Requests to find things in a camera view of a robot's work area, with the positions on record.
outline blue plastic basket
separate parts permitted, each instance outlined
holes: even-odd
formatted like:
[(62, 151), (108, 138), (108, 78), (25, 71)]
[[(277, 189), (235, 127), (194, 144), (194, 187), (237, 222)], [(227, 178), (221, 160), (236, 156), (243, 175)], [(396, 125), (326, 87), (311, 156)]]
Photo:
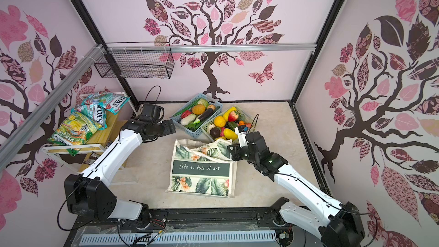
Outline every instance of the blue plastic basket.
[[(178, 109), (177, 112), (183, 110), (184, 108), (186, 108), (186, 107), (189, 106), (191, 103), (193, 103), (196, 99), (199, 99), (199, 98), (204, 98), (205, 100), (209, 101), (210, 104), (215, 105), (216, 109), (215, 109), (215, 112), (213, 113), (213, 115), (211, 116), (211, 118), (212, 118), (212, 117), (216, 117), (216, 116), (218, 116), (218, 115), (221, 113), (222, 104), (219, 103), (216, 99), (213, 99), (213, 98), (211, 98), (211, 97), (209, 97), (209, 96), (206, 96), (206, 95), (204, 95), (204, 94), (201, 94), (201, 93), (198, 94), (197, 96), (195, 96), (193, 99), (191, 99), (188, 103), (184, 104), (184, 106), (181, 107), (180, 109)], [(171, 117), (171, 119), (174, 120), (174, 124), (175, 124), (178, 128), (180, 128), (180, 129), (182, 129), (183, 131), (185, 131), (188, 135), (190, 135), (190, 136), (193, 137), (194, 139), (198, 138), (198, 137), (201, 135), (201, 133), (203, 133), (203, 130), (201, 129), (201, 126), (193, 132), (193, 131), (187, 129), (186, 127), (184, 127), (183, 125), (181, 125), (181, 124), (180, 124), (181, 114), (178, 115), (178, 116), (175, 116), (175, 117)]]

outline green snack bag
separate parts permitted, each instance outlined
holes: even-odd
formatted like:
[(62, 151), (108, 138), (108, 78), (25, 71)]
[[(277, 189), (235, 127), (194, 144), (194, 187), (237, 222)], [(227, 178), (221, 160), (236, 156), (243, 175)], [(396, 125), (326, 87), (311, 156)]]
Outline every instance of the green snack bag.
[(72, 108), (71, 112), (73, 113), (74, 111), (78, 111), (100, 124), (102, 127), (99, 128), (99, 130), (107, 128), (107, 124), (105, 123), (105, 121), (107, 120), (107, 113), (101, 106), (96, 104), (79, 105), (75, 108)]
[[(61, 145), (82, 145), (102, 126), (80, 112), (74, 111), (66, 118), (49, 140)], [(74, 156), (80, 149), (67, 149)]]
[(98, 91), (84, 99), (81, 105), (97, 104), (113, 114), (117, 114), (128, 100), (129, 97), (113, 94), (109, 91)]

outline tree trunk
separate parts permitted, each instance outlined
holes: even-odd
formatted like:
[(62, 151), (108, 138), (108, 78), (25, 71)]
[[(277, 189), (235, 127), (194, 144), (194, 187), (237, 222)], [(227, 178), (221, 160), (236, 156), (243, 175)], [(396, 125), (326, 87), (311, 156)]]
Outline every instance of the tree trunk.
[(219, 99), (217, 97), (218, 94), (230, 94), (228, 91), (223, 91), (220, 87), (218, 87), (218, 81), (217, 78), (213, 75), (213, 71), (211, 69), (211, 66), (213, 63), (215, 63), (215, 60), (217, 59), (217, 54), (214, 52), (206, 52), (207, 54), (207, 61), (204, 64), (203, 67), (203, 73), (207, 75), (207, 78), (209, 79), (210, 86), (203, 92), (203, 94), (211, 94), (212, 98)]

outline aluminum rail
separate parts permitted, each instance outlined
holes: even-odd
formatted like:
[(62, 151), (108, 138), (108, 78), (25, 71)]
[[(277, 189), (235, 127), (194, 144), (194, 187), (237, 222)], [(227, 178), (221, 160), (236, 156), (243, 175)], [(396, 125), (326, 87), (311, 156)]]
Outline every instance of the aluminum rail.
[(117, 46), (108, 47), (108, 51), (152, 51), (169, 50), (171, 52), (246, 52), (246, 51), (314, 51), (315, 43), (281, 43), (248, 45), (193, 45), (193, 46)]
[(58, 106), (58, 103), (73, 88), (78, 79), (95, 63), (102, 55), (102, 45), (95, 45), (91, 50), (80, 59), (73, 69), (65, 76), (55, 89), (36, 107), (36, 109), (25, 119), (13, 134), (2, 144), (0, 148), (0, 171), (12, 160), (19, 152), (21, 147), (38, 130), (41, 123)]

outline butterfly decal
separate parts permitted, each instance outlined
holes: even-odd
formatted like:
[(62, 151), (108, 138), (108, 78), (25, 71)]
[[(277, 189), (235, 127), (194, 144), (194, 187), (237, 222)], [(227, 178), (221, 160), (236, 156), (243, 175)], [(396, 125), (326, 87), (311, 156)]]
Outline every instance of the butterfly decal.
[(273, 62), (268, 64), (265, 68), (264, 71), (261, 73), (250, 73), (249, 77), (256, 79), (256, 83), (259, 83), (262, 86), (262, 82), (264, 82), (266, 79), (273, 79), (273, 73), (272, 73), (272, 69), (273, 69)]

